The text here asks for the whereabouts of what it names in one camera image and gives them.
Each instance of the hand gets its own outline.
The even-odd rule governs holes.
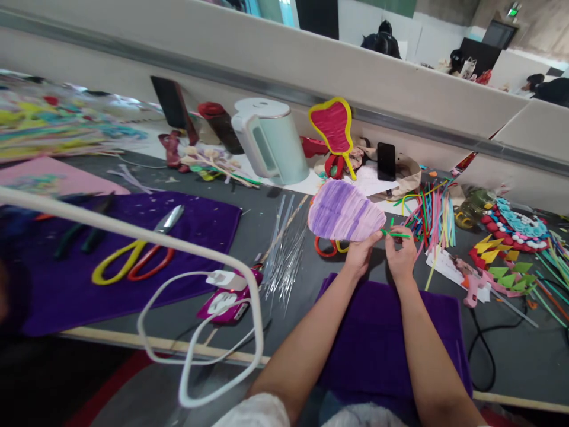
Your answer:
[[[389,234],[385,237],[385,251],[387,253],[387,262],[393,280],[397,285],[398,281],[406,278],[413,278],[413,266],[415,265],[415,258],[417,257],[417,248],[413,241],[413,232],[400,225],[391,227],[391,231],[400,234],[408,234],[411,238],[403,238],[403,247],[399,250],[395,249],[394,237]]]
[[[362,242],[351,242],[346,263],[343,270],[360,279],[369,267],[369,258],[372,255],[373,246],[383,238],[383,233],[377,231]]]

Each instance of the purple towel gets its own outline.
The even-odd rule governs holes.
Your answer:
[[[91,208],[98,203],[100,197],[90,200],[84,206]],[[240,208],[236,206],[177,192],[161,192],[116,196],[108,214],[153,230],[177,205],[184,205],[185,211],[169,235],[219,252],[229,252],[241,215]],[[116,250],[132,243],[133,239],[107,233],[97,249],[86,255],[81,252],[81,245],[90,229],[83,230],[72,244],[69,257],[55,261],[53,253],[61,236],[72,224],[61,218],[36,222],[24,237],[10,247],[2,248],[11,277],[11,316],[2,325],[2,332],[42,336],[136,313],[142,310],[152,294],[169,278],[185,272],[221,268],[218,262],[176,251],[170,264],[148,279],[131,282],[124,277],[112,285],[97,286],[91,282],[95,267]],[[142,254],[152,246],[147,244]],[[122,255],[111,264],[104,277],[114,276],[129,254]],[[139,274],[150,271],[165,255],[166,249],[160,249]],[[181,301],[212,290],[213,286],[205,283],[205,276],[189,276],[168,286],[154,306]]]
[[[335,277],[333,273],[324,280],[318,298]],[[422,291],[421,297],[466,391],[472,396],[458,300]],[[394,406],[413,403],[401,306],[393,286],[365,282],[357,287],[319,385],[332,390],[345,404],[373,401],[395,409]]]

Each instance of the red-handled scissors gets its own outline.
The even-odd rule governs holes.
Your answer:
[[[166,215],[164,218],[162,218],[162,220],[154,228],[154,231],[158,232],[158,233],[162,233],[162,234],[168,234],[168,231],[170,231],[170,229],[179,220],[179,218],[182,216],[183,213],[184,213],[184,206],[182,206],[182,205],[176,206],[172,211],[170,211],[168,213],[168,215]],[[156,253],[161,248],[161,246],[159,246],[159,245],[154,245],[152,247],[152,249],[150,249],[137,262],[138,257],[140,256],[140,254],[142,253],[142,251],[144,249],[144,246],[146,246],[146,243],[148,243],[148,242],[145,242],[143,240],[135,240],[133,243],[129,244],[128,246],[123,247],[122,249],[117,250],[111,256],[104,259],[103,262],[101,262],[97,266],[97,268],[95,268],[95,270],[93,271],[93,275],[91,277],[93,283],[96,285],[111,285],[112,283],[118,282],[120,279],[122,279],[127,274],[128,274],[128,276],[127,276],[128,280],[133,281],[133,282],[141,281],[141,280],[147,279],[150,276],[153,276],[154,274],[158,273],[174,257],[174,252],[175,252],[174,249],[168,248],[168,251],[166,253],[166,257],[164,258],[164,260],[159,265],[154,267],[148,273],[145,273],[143,275],[138,276],[137,274],[141,270],[141,268],[143,268],[144,265],[146,265],[147,262],[154,255],[156,255]],[[106,270],[106,268],[113,261],[115,261],[117,258],[119,258],[122,254],[125,254],[130,250],[132,250],[132,252],[131,252],[129,258],[126,260],[126,263],[124,264],[123,268],[117,273],[117,275],[113,278],[105,279],[103,277],[103,273]]]
[[[348,252],[349,246],[346,246],[345,248],[342,249],[342,247],[340,246],[339,240],[330,240],[330,242],[332,243],[332,252],[322,252],[320,250],[320,238],[318,236],[316,236],[314,238],[314,249],[316,249],[316,252],[318,253],[318,255],[320,255],[321,257],[324,257],[324,258],[332,258],[338,252],[339,253]]]

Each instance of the white cable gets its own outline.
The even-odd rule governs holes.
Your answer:
[[[242,299],[241,301],[232,304],[230,307],[232,307],[233,305],[237,305],[237,303],[240,302],[250,301],[251,312],[253,316],[253,331],[255,334],[255,354],[253,357],[253,361],[237,377],[235,377],[229,383],[225,384],[224,386],[214,391],[213,393],[205,397],[202,397],[200,399],[192,399],[187,394],[187,388],[188,388],[187,382],[190,373],[190,366],[192,364],[192,359],[193,359],[194,346],[196,345],[199,333],[203,330],[204,326],[217,315],[217,313],[212,314],[204,322],[202,322],[201,325],[199,325],[199,327],[197,328],[196,332],[194,333],[190,341],[188,354],[186,357],[186,361],[184,363],[184,369],[182,371],[180,390],[178,393],[180,403],[182,404],[182,406],[193,408],[211,402],[212,400],[221,396],[223,393],[227,392],[232,387],[234,387],[242,380],[244,380],[250,373],[253,372],[253,370],[255,370],[255,368],[261,361],[261,357],[263,356],[263,319],[261,317],[259,290],[257,287],[257,280],[255,279],[253,272],[243,262],[229,255],[208,248],[204,248],[202,246],[186,242],[171,237],[169,235],[156,233],[129,224],[127,222],[119,221],[118,219],[110,218],[109,216],[105,216],[100,213],[80,208],[78,206],[69,205],[67,203],[63,203],[58,200],[48,199],[46,197],[24,193],[19,190],[12,190],[0,186],[0,202],[7,203],[9,205],[20,206],[22,208],[32,209],[34,211],[44,212],[46,214],[59,216],[61,218],[65,218],[73,222],[80,222],[82,224],[87,224],[95,228],[100,228],[102,230],[114,232],[117,234],[122,234],[135,240],[140,239],[148,243],[154,243],[160,246],[170,247],[181,252],[186,252],[193,255],[202,256],[204,258],[209,258],[214,261],[228,265],[241,273],[241,275],[247,280],[250,299]]]
[[[148,313],[148,311],[152,308],[152,306],[154,305],[154,302],[158,299],[158,297],[160,296],[160,294],[164,291],[164,289],[166,289],[166,287],[171,284],[172,282],[187,277],[187,276],[194,276],[194,275],[206,275],[209,276],[211,273],[210,272],[191,272],[191,273],[183,273],[177,276],[174,276],[173,278],[171,278],[170,280],[164,282],[162,284],[162,286],[160,286],[158,288],[158,290],[156,291],[156,293],[154,293],[154,295],[152,296],[152,298],[150,299],[150,301],[148,301],[148,303],[146,303],[146,306],[144,307],[144,309],[140,312],[140,315],[138,317],[138,320],[136,321],[136,329],[138,330],[138,335],[140,336],[140,339],[142,341],[142,344],[144,346],[144,349],[146,350],[146,354],[148,355],[148,357],[158,363],[162,363],[162,364],[166,364],[166,365],[183,365],[185,362],[183,360],[179,360],[179,359],[165,359],[162,357],[159,357],[156,355],[156,353],[154,352],[154,350],[152,349],[152,346],[150,345],[150,343],[148,342],[148,337],[146,335],[146,330],[144,329],[144,319],[146,318],[146,315]],[[238,305],[238,304],[243,304],[245,302],[249,302],[251,303],[251,300],[249,298],[246,299],[240,299],[239,301],[235,302],[234,304],[231,304],[229,306],[223,306],[220,309],[218,309],[214,314],[212,314],[209,318],[205,319],[202,322],[202,325],[206,325],[207,323],[209,323],[213,318],[215,318],[216,316],[219,316],[223,311],[227,310],[230,307],[233,307],[234,305]],[[209,360],[209,361],[192,361],[191,365],[213,365],[217,362],[222,361],[223,359],[225,359],[227,356],[229,356],[231,353],[233,353],[236,349],[238,349],[250,336],[251,334],[253,334],[253,332],[255,332],[255,328],[251,329],[249,331],[249,333],[247,335],[245,335],[241,341],[239,341],[235,346],[233,346],[233,348],[231,350],[228,350],[227,353],[223,354],[222,356],[218,357],[217,359],[213,359],[213,360]]]

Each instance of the mint green kettle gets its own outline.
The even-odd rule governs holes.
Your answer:
[[[257,175],[278,185],[308,177],[308,165],[290,107],[264,98],[235,103],[231,125]]]

